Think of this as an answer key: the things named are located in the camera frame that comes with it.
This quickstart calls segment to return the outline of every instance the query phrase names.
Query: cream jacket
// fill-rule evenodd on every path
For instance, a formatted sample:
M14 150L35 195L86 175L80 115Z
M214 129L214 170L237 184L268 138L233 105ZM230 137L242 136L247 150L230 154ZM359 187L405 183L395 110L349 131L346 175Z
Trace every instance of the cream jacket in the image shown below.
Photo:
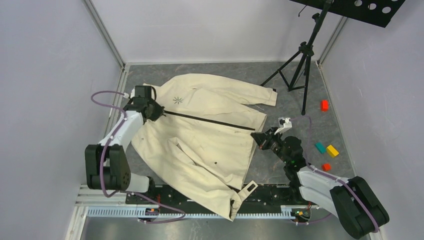
M257 187L252 181L242 189L256 148L250 134L260 132L267 118L246 105L275 106L277 93L209 74L175 76L154 88L165 116L139 129L131 141L135 150L171 187L234 220Z

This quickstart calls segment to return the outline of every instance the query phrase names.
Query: black zipper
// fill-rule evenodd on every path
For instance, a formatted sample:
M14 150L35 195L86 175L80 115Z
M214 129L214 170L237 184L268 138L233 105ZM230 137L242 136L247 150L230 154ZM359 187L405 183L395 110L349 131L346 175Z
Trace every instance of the black zipper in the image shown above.
M255 130L254 128L250 128L250 127L247 127L247 126L240 126L240 125L235 125L235 124L226 123L226 122L222 122L222 121L215 121L215 120L210 120L210 119L201 118L201 117L197 117L197 116L190 116L190 115L186 115L186 114L182 114L182 113L176 113L176 112L167 111L167 110L165 110L164 112L166 114L171 114L171 115L175 115L175 116L179 116L179 117L183 117L183 118L194 119L194 120L199 120L199 121L203 121L203 122L224 125L224 126L228 126L228 127L237 128L237 129L244 129L244 130L250 130L250 131Z

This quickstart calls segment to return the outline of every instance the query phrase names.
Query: tripod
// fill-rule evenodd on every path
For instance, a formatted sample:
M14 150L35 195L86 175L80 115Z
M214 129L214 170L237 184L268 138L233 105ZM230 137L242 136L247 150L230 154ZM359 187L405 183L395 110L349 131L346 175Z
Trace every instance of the tripod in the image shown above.
M288 91L291 92L293 90L297 89L303 89L304 88L304 94L303 94L303 105L302 105L302 115L305 115L306 111L306 100L308 95L308 83L309 83L309 73L311 69L311 57L314 55L313 43L315 38L317 37L318 32L321 29L321 26L323 25L324 18L326 17L331 4L333 0L325 0L324 7L322 8L321 14L316 13L312 16L312 18L315 20L315 27L313 28L312 35L309 38L309 41L306 43L305 41L300 44L299 50L288 60L286 61L281 67L277 69L271 76L268 77L267 80L265 80L261 86L265 86L275 75L278 73L281 75L282 79L284 80L285 84L288 87ZM287 81L286 77L283 75L281 70L285 68L290 62L292 62L299 54L302 54L302 58L300 59L299 65L297 65L296 71L294 72L293 78L291 79L291 82ZM303 65L305 64L304 69L304 75L305 75L305 84L303 86L297 86L295 87L296 80L301 72L301 69Z

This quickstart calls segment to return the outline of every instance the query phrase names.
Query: black music stand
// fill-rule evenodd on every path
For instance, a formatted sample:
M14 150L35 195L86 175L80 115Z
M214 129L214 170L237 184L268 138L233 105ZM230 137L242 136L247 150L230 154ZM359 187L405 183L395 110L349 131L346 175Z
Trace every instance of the black music stand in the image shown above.
M347 18L359 20L368 24L376 25L385 28L389 24L392 17L405 2L405 0L290 0L317 9L322 9L321 13L316 13L312 16L315 20L315 27L313 28L312 35L308 42L302 42L298 51L281 67L279 67L271 76L268 77L261 86L267 84L275 75L280 74L284 83L287 85L289 92L297 89L304 88L302 115L306 113L306 101L308 95L309 73L311 68L311 57L314 55L313 43L317 37L318 32L323 25L324 19L328 12L338 14ZM290 62L292 62L299 54L302 54L296 71L289 83L281 72ZM298 76L301 72L303 65L305 84L303 86L295 87Z

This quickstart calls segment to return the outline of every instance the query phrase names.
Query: teal block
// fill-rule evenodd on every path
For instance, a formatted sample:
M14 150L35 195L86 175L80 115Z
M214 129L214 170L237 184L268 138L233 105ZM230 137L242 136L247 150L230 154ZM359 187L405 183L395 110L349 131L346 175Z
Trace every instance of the teal block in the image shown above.
M316 149L318 149L318 151L320 152L320 153L325 153L327 150L326 150L326 148L323 146L323 144L321 143L321 142L317 142L317 143L315 143L315 147L316 147Z

